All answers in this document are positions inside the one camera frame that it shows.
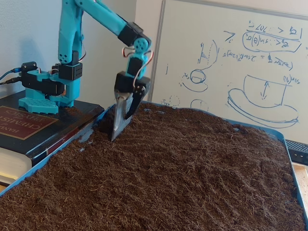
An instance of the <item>tray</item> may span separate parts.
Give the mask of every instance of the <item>tray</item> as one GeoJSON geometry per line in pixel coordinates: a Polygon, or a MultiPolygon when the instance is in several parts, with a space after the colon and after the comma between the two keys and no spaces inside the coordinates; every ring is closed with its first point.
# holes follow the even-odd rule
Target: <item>tray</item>
{"type": "MultiPolygon", "coordinates": [[[[164,105],[161,105],[161,104],[157,104],[157,103],[151,103],[151,102],[147,102],[147,101],[143,101],[143,103],[150,103],[150,104],[154,104],[154,105],[157,105],[157,106],[164,106],[164,105]]],[[[201,111],[203,113],[206,113],[206,114],[209,114],[209,115],[212,115],[212,116],[215,116],[214,114],[212,113],[209,113],[209,112],[205,112],[203,110],[199,110],[199,109],[195,109],[196,111],[201,111]]],[[[8,190],[10,190],[11,188],[13,188],[14,186],[18,185],[20,182],[22,182],[25,178],[27,177],[30,177],[32,176],[37,170],[43,168],[47,162],[49,161],[49,159],[54,155],[56,154],[58,151],[62,150],[64,147],[66,147],[71,141],[79,138],[79,137],[82,137],[81,140],[82,141],[86,141],[90,134],[91,134],[91,131],[92,131],[92,127],[97,124],[104,116],[104,114],[107,112],[108,110],[105,110],[99,117],[96,118],[95,121],[93,121],[93,123],[91,124],[88,124],[87,127],[85,127],[79,134],[77,134],[75,137],[71,138],[70,140],[68,140],[65,144],[63,144],[61,147],[59,147],[55,152],[53,152],[52,154],[50,154],[49,156],[47,156],[45,159],[43,159],[40,163],[38,163],[36,166],[34,166],[32,169],[30,169],[27,173],[25,173],[21,178],[19,178],[18,180],[16,180],[13,184],[11,184],[9,187],[7,187],[4,191],[2,191],[0,193],[0,197],[2,195],[4,195],[8,190]]],[[[273,129],[270,129],[270,128],[264,128],[264,127],[260,127],[260,126],[255,126],[255,125],[251,125],[251,124],[246,124],[246,123],[241,123],[241,122],[238,122],[238,121],[234,121],[234,120],[228,120],[228,119],[224,119],[222,118],[223,120],[231,123],[231,124],[239,124],[239,125],[243,125],[243,126],[246,126],[246,127],[251,127],[251,128],[256,128],[256,129],[259,129],[259,130],[263,130],[267,133],[267,135],[273,139],[277,139],[279,140],[280,142],[282,142],[284,144],[284,146],[286,147],[286,151],[289,155],[289,159],[290,159],[290,163],[292,163],[292,160],[291,160],[291,157],[290,157],[290,153],[288,151],[288,148],[287,148],[287,144],[286,144],[286,140],[283,136],[282,133],[276,131],[276,130],[273,130],[273,129]]],[[[295,171],[294,171],[294,168],[293,168],[293,165],[291,164],[292,166],[292,172],[293,172],[293,178],[295,179],[295,186],[297,188],[297,199],[300,203],[300,205],[302,206],[302,208],[304,209],[304,219],[305,219],[305,225],[306,225],[306,229],[308,231],[308,227],[307,227],[307,224],[308,224],[308,217],[307,217],[307,208],[305,207],[305,204],[304,204],[304,201],[303,201],[303,198],[302,198],[302,192],[299,188],[299,185],[298,185],[298,180],[296,178],[296,175],[295,175],[295,171]]]]}

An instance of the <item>drawing of cylinder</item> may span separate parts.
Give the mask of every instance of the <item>drawing of cylinder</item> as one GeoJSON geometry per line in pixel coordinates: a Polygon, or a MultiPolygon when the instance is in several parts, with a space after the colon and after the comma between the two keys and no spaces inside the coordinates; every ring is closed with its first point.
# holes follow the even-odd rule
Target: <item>drawing of cylinder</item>
{"type": "Polygon", "coordinates": [[[247,99],[254,105],[264,108],[282,105],[288,87],[290,86],[249,75],[244,80],[244,94],[247,99]]]}
{"type": "Polygon", "coordinates": [[[302,45],[297,39],[288,39],[263,32],[248,31],[243,34],[243,45],[254,52],[293,52],[302,45]]]}

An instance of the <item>robotic arm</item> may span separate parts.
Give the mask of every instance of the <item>robotic arm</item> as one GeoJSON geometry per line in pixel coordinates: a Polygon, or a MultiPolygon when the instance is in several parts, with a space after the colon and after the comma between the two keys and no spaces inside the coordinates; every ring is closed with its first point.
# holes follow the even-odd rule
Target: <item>robotic arm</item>
{"type": "Polygon", "coordinates": [[[118,73],[115,81],[117,103],[112,138],[115,139],[130,122],[150,88],[150,79],[143,75],[153,52],[149,50],[151,40],[143,34],[143,30],[112,12],[102,0],[62,0],[58,47],[60,63],[49,72],[38,69],[35,62],[22,65],[21,81],[26,88],[26,97],[19,100],[19,106],[29,112],[52,114],[58,113],[60,106],[74,106],[74,100],[79,97],[82,76],[84,12],[128,46],[122,50],[123,56],[129,57],[127,69],[118,73]],[[133,52],[126,55],[125,49],[133,52]]]}
{"type": "Polygon", "coordinates": [[[148,48],[150,47],[151,40],[143,34],[138,25],[127,23],[104,5],[102,0],[63,0],[58,50],[60,63],[71,63],[73,51],[77,51],[79,59],[81,58],[83,40],[81,24],[84,12],[114,33],[128,47],[133,46],[139,38],[146,39],[148,48]]]}

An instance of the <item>whiteboard frame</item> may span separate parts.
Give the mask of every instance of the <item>whiteboard frame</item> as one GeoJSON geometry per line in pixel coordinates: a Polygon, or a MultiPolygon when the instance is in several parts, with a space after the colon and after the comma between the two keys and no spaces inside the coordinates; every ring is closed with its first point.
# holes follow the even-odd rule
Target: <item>whiteboard frame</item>
{"type": "MultiPolygon", "coordinates": [[[[159,27],[158,27],[157,39],[156,39],[155,56],[154,56],[154,62],[153,62],[153,67],[152,67],[152,73],[151,73],[151,90],[149,92],[149,98],[148,98],[150,102],[152,102],[152,99],[153,99],[156,68],[157,68],[157,62],[158,62],[158,53],[159,53],[161,36],[162,36],[162,29],[163,29],[165,8],[166,8],[167,1],[168,0],[163,0],[162,2],[162,8],[161,8],[161,13],[160,13],[160,18],[159,18],[159,27]]],[[[212,2],[212,1],[207,1],[207,0],[173,0],[173,1],[183,1],[183,2],[188,2],[188,3],[196,3],[196,4],[201,4],[201,5],[216,6],[216,7],[233,9],[233,10],[269,14],[269,15],[274,15],[274,16],[295,18],[295,19],[308,21],[308,16],[306,15],[284,13],[284,12],[279,12],[279,11],[270,11],[270,10],[264,10],[264,9],[253,8],[253,7],[245,7],[245,6],[234,5],[234,4],[212,2]]]]}

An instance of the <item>black cable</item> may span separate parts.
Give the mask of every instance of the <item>black cable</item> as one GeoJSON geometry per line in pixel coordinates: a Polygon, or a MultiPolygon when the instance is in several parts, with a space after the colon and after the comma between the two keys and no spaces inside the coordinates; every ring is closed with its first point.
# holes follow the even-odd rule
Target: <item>black cable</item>
{"type": "Polygon", "coordinates": [[[11,79],[9,79],[9,80],[6,80],[5,82],[0,83],[0,85],[3,85],[3,84],[11,84],[11,83],[17,83],[17,82],[19,82],[19,81],[21,81],[21,76],[16,77],[16,78],[11,78],[11,79]]]}

